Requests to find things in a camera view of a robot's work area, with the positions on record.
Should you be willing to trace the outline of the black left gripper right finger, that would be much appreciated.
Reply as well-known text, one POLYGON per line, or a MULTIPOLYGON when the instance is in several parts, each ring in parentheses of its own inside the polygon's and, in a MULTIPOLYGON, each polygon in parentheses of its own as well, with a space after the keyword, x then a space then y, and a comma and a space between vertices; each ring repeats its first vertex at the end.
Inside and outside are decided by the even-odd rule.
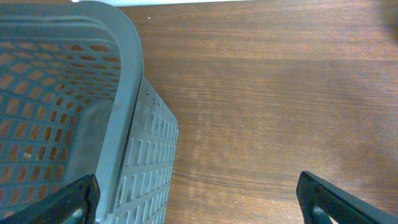
POLYGON ((305 224, 397 223, 397 217, 366 203, 317 175, 303 171, 296 194, 305 224))

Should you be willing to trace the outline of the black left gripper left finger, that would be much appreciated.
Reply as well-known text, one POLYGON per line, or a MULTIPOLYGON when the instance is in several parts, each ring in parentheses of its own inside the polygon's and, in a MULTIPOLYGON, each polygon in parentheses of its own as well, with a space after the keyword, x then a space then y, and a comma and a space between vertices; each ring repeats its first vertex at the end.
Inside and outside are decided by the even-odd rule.
POLYGON ((1 223, 94 223, 100 195, 96 176, 88 174, 1 223))

